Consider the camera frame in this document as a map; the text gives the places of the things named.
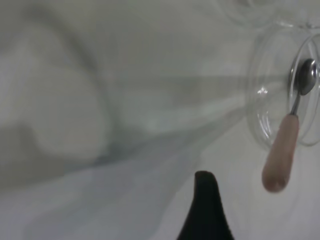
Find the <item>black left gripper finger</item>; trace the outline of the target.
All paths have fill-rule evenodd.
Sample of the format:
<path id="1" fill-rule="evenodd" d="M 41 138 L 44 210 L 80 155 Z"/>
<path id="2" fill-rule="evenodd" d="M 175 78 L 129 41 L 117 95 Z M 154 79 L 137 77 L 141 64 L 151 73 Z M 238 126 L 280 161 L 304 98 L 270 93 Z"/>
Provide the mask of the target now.
<path id="1" fill-rule="evenodd" d="M 233 240 L 227 222 L 218 182 L 209 171 L 194 175 L 193 200 L 179 240 Z"/>

